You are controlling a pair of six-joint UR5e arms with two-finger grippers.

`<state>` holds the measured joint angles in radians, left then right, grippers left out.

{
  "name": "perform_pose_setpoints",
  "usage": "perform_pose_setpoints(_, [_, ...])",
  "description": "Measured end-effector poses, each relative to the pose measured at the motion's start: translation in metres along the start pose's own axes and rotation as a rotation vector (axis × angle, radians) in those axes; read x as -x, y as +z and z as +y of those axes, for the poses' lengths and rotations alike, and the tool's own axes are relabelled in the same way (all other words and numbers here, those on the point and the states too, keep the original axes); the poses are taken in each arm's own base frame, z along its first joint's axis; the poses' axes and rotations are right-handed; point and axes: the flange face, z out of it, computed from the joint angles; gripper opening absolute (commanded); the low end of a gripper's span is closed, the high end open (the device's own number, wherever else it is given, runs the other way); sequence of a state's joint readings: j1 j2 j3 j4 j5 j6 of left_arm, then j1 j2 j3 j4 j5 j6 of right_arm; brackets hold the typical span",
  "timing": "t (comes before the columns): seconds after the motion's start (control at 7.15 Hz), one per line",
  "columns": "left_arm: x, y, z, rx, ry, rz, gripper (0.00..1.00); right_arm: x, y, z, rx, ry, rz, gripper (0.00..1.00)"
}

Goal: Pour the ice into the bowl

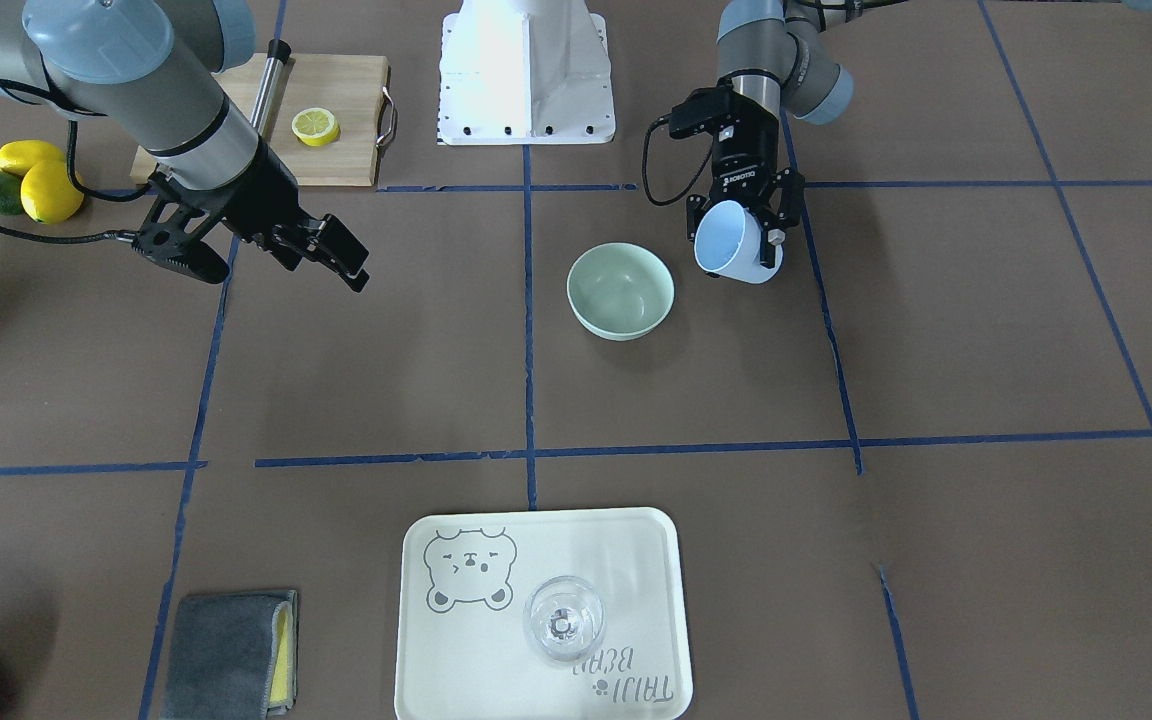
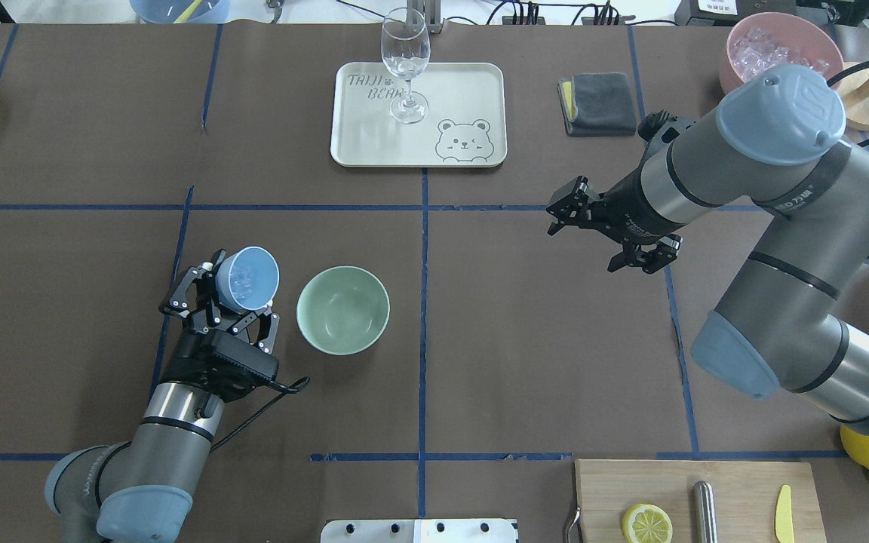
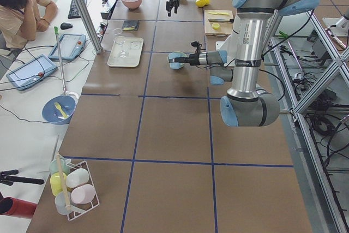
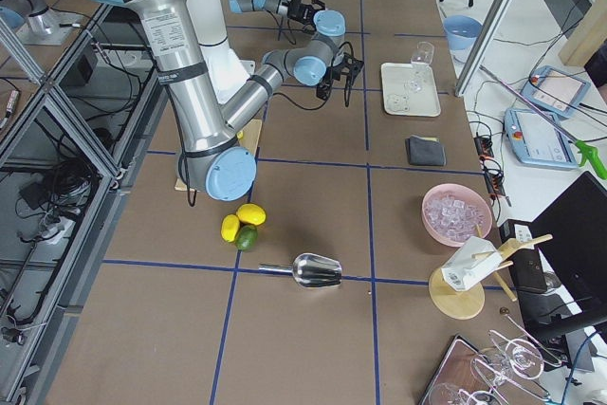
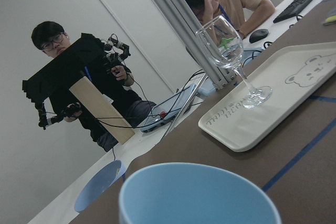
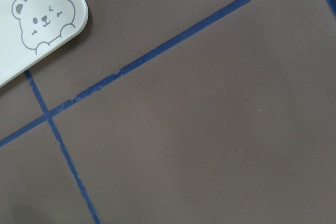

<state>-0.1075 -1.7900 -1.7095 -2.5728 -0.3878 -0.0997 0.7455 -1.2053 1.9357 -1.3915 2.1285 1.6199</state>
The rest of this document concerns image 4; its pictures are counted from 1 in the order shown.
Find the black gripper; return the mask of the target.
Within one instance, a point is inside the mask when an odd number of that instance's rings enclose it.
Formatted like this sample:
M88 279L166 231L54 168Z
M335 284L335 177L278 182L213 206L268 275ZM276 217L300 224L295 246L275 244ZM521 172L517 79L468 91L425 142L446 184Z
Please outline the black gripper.
M349 95L363 68L364 61L357 59L352 54L343 53L341 61L333 64L316 85L316 97L319 100L328 100L333 90L333 82L339 81L342 77L345 78L344 94Z
M316 31L314 16L308 16L307 10L312 12L326 10L326 5L321 0L310 0L307 6L303 0L289 0L287 18L298 22L302 26L301 32L313 34Z

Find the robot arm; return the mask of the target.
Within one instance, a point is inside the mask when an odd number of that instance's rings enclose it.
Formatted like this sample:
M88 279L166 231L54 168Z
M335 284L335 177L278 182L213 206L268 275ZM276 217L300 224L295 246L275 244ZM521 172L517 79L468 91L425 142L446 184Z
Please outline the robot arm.
M284 17L287 22L295 21L304 28L316 29L315 16L326 10L321 0L229 0L230 11L242 14L254 11L265 11L272 15Z
M256 176L238 133L283 82L315 86L341 69L345 20L335 10L310 14L306 46L267 53L248 73L230 48L220 0L93 0L134 11L173 104L181 143L177 173L188 189L213 199L245 195Z

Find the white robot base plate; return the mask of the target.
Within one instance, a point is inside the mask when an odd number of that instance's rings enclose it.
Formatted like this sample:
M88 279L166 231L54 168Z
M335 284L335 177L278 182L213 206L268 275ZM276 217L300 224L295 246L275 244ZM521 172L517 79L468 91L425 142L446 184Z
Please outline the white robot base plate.
M254 71L254 61L241 61L229 45L204 50L212 88L219 104L227 103Z

